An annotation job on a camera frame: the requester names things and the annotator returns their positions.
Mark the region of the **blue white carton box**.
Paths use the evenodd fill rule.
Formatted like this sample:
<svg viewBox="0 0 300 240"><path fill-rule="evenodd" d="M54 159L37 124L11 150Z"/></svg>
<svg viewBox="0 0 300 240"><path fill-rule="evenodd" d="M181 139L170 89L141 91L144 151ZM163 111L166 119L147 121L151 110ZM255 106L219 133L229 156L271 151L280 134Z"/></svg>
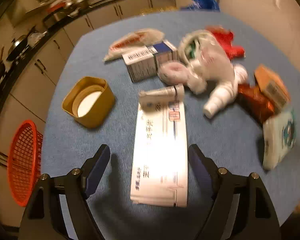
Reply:
<svg viewBox="0 0 300 240"><path fill-rule="evenodd" d="M152 46L143 46L122 55L133 83L156 76L160 66L178 61L178 49L168 40Z"/></svg>

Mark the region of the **red crumpled snack bag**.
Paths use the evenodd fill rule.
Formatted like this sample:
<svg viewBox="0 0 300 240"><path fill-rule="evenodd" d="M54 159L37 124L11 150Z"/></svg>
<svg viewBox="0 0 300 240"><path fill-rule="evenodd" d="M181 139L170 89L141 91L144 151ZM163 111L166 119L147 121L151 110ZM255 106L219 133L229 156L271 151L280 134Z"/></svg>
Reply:
<svg viewBox="0 0 300 240"><path fill-rule="evenodd" d="M224 49L229 60L245 56L245 50L242 46L234 46L232 44L234 40L234 34L232 31L220 26L207 26L205 29L213 34L218 43Z"/></svg>

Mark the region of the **white sock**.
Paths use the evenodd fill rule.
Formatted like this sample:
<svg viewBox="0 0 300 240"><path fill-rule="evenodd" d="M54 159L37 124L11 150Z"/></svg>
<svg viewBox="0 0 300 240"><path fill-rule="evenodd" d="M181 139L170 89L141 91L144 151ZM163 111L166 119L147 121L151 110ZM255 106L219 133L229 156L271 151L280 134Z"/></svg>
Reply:
<svg viewBox="0 0 300 240"><path fill-rule="evenodd" d="M178 54L191 74L202 81L233 83L235 80L234 67L226 52L207 30L186 34L179 43Z"/></svg>

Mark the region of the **blue plastic bag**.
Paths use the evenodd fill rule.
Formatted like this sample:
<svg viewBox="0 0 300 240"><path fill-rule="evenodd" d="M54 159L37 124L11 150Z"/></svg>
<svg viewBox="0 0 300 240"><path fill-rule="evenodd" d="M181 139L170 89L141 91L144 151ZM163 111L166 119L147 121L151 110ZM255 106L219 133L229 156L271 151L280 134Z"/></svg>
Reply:
<svg viewBox="0 0 300 240"><path fill-rule="evenodd" d="M216 0L191 0L192 3L181 10L210 10L220 11L219 4Z"/></svg>

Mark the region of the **long white paper box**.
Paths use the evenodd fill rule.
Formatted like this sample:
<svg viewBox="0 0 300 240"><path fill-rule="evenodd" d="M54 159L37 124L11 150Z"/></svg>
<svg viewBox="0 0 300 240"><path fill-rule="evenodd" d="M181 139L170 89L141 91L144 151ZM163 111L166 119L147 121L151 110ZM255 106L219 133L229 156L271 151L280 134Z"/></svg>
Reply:
<svg viewBox="0 0 300 240"><path fill-rule="evenodd" d="M138 109L130 199L135 204L187 206L188 158L181 101Z"/></svg>

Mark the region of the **white plastic bottle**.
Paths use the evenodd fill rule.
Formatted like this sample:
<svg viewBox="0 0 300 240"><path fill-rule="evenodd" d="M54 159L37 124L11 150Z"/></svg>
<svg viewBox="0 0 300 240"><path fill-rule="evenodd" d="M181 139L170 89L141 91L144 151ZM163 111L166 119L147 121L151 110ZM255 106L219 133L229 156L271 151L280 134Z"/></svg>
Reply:
<svg viewBox="0 0 300 240"><path fill-rule="evenodd" d="M219 83L210 93L209 99L203 107L203 114L211 119L228 104L234 102L238 94L238 85L244 84L248 80L248 72L241 64L234 65L234 81Z"/></svg>

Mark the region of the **orange cardboard box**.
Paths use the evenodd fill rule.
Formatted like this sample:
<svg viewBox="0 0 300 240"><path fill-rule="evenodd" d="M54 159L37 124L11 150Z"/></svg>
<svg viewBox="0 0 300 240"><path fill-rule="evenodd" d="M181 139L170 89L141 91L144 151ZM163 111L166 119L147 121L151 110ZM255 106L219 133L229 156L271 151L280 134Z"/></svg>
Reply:
<svg viewBox="0 0 300 240"><path fill-rule="evenodd" d="M274 104L278 112L290 104L291 97L279 74L260 64L254 71L261 92Z"/></svg>

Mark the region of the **white red plastic wrapper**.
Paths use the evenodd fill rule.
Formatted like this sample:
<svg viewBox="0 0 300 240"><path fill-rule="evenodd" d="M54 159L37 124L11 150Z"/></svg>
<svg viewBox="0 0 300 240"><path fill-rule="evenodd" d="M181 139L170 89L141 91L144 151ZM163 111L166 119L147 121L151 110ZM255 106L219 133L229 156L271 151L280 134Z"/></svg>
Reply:
<svg viewBox="0 0 300 240"><path fill-rule="evenodd" d="M103 58L103 62L119 59L123 54L139 49L143 46L151 46L160 43L165 33L158 29L145 28L126 34L114 41Z"/></svg>

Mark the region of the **blue table cloth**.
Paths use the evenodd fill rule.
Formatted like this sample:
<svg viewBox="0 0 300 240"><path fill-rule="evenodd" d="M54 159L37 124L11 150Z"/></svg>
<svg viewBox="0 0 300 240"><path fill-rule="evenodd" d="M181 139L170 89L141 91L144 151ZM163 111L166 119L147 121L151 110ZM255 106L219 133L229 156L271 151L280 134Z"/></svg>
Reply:
<svg viewBox="0 0 300 240"><path fill-rule="evenodd" d="M57 83L46 120L42 172L67 174L92 157L102 144L111 150L99 186L88 204L106 239L194 239L211 207L211 197L200 190L189 172L187 207L135 205L130 200L138 92L163 86L154 77L132 83L122 60L102 60L118 38L143 28L155 28L178 45L192 31L207 25L222 25L235 35L235 44L245 49L241 64L253 74L264 64L279 74L292 98L296 118L296 143L277 167L262 168L262 128L239 105L233 104L212 119L203 116L208 94L185 94L188 144L197 144L217 166L233 174L260 175L283 223L300 200L300 73L286 56L261 34L234 17L221 12L175 11L121 20L82 36L72 51ZM116 103L103 125L86 129L62 110L62 102L75 83L85 76L106 79Z"/></svg>

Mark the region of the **teal white tissue pack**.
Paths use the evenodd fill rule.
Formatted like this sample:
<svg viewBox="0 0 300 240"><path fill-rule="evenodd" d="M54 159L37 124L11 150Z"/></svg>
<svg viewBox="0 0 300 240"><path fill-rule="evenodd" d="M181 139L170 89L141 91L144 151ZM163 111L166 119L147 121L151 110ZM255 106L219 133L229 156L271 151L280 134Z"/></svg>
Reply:
<svg viewBox="0 0 300 240"><path fill-rule="evenodd" d="M264 154L262 167L273 170L296 141L296 120L292 107L270 117L263 123Z"/></svg>

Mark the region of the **grey kitchen cabinets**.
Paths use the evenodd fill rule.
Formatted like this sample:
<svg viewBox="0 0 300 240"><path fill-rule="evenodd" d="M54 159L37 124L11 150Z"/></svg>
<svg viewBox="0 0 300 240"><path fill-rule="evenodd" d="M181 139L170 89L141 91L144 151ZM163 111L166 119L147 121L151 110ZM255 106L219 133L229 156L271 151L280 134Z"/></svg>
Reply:
<svg viewBox="0 0 300 240"><path fill-rule="evenodd" d="M25 120L32 120L43 133L48 109L70 54L87 33L105 25L139 16L147 9L173 7L175 0L118 0L88 8L88 13L64 27L55 24L56 33L28 63L17 68L20 75L10 86L0 112L0 224L18 227L24 208L12 197L8 184L7 157L14 134Z"/></svg>

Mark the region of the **white squeeze tube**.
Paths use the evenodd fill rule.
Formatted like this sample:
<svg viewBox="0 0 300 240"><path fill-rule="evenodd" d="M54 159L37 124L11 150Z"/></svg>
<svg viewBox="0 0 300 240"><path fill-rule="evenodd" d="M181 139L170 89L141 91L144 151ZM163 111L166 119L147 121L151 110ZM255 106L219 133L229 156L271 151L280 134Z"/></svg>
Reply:
<svg viewBox="0 0 300 240"><path fill-rule="evenodd" d="M140 91L139 104L142 108L156 105L157 103L169 103L183 101L185 89L183 84L164 87L161 89Z"/></svg>

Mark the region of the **red plastic mesh basket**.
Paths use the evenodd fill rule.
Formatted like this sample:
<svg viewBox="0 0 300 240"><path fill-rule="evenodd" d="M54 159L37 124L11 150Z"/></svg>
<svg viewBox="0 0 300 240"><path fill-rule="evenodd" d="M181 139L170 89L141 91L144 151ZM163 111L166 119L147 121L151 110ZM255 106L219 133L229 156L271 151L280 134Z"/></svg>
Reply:
<svg viewBox="0 0 300 240"><path fill-rule="evenodd" d="M15 202L25 207L40 177L43 135L36 124L25 120L17 129L10 145L7 172Z"/></svg>

